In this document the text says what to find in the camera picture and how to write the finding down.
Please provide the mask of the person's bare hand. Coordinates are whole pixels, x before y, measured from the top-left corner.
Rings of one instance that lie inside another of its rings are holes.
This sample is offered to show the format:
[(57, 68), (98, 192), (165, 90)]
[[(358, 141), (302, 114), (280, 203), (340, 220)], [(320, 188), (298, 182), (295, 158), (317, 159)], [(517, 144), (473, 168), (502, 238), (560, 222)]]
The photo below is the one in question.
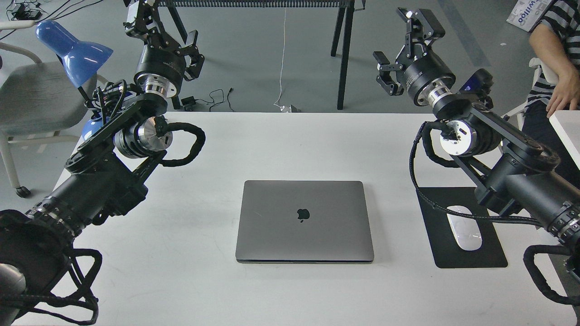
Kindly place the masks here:
[(559, 110), (577, 110), (580, 101), (580, 79), (578, 73), (559, 76), (552, 97), (546, 107), (547, 118)]

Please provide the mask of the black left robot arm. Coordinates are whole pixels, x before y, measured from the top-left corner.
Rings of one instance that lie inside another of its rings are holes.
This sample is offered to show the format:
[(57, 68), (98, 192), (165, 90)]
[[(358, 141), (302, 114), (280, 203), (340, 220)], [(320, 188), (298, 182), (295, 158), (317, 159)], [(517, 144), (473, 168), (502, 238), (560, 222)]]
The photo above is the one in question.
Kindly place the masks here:
[(193, 161), (206, 141), (201, 128), (168, 123), (167, 101), (183, 81), (199, 77), (204, 56), (198, 33), (186, 33), (174, 0), (127, 0), (125, 32), (144, 47), (133, 82), (98, 87), (86, 97), (102, 125), (66, 161), (70, 177), (26, 213), (1, 211), (1, 324), (27, 313), (47, 314), (37, 305), (77, 306), (99, 315), (91, 286), (103, 256), (74, 248), (88, 225), (126, 215), (145, 200), (145, 181), (158, 166)]

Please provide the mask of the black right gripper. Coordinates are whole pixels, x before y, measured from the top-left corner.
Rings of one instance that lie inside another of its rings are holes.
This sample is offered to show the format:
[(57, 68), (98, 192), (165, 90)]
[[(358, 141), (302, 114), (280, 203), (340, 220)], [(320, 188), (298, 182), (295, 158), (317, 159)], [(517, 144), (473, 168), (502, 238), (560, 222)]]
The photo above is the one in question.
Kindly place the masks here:
[[(455, 74), (447, 64), (435, 52), (430, 52), (432, 43), (442, 38), (446, 31), (430, 9), (410, 10), (398, 7), (397, 13), (406, 23), (404, 45), (394, 64), (382, 51), (373, 52), (378, 70), (376, 81), (390, 96), (400, 96), (404, 86), (414, 105), (426, 106), (426, 88), (431, 87), (437, 80), (442, 80), (450, 88), (456, 81)], [(403, 65), (408, 66), (401, 73), (399, 83), (390, 73), (401, 72)]]

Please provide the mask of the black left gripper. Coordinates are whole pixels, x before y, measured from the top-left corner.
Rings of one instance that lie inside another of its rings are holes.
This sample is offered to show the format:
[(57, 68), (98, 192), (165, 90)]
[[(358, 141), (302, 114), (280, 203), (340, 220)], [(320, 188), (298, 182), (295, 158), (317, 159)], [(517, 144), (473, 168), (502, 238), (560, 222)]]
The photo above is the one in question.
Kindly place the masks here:
[(159, 0), (124, 0), (128, 15), (123, 23), (129, 37), (138, 38), (145, 44), (133, 81), (145, 92), (165, 98), (176, 97), (182, 88), (183, 78), (192, 81), (199, 78), (205, 56), (197, 47), (198, 31), (187, 34), (180, 53), (186, 60), (163, 49), (172, 46), (172, 38), (165, 31), (158, 14)]

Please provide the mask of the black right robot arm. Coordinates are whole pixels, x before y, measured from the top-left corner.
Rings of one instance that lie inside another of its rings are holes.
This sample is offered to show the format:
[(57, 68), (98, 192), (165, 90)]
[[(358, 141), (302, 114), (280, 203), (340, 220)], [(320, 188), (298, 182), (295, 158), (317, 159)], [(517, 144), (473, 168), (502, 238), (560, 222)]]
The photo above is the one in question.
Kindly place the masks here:
[(560, 157), (493, 112), (493, 77), (478, 69), (460, 88), (455, 75), (432, 50), (445, 30), (429, 9), (398, 8), (406, 23), (405, 43), (394, 62), (375, 51), (377, 82), (391, 96), (408, 92), (414, 105), (431, 106), (434, 121), (423, 122), (413, 142), (409, 169), (417, 186), (414, 159), (419, 142), (431, 161), (460, 168), (476, 184), (476, 202), (495, 212), (492, 223), (540, 226), (557, 245), (532, 245), (524, 264), (539, 291), (562, 305), (579, 305), (578, 296), (561, 296), (535, 265), (536, 254), (567, 256), (567, 272), (579, 279), (579, 190), (555, 173)]

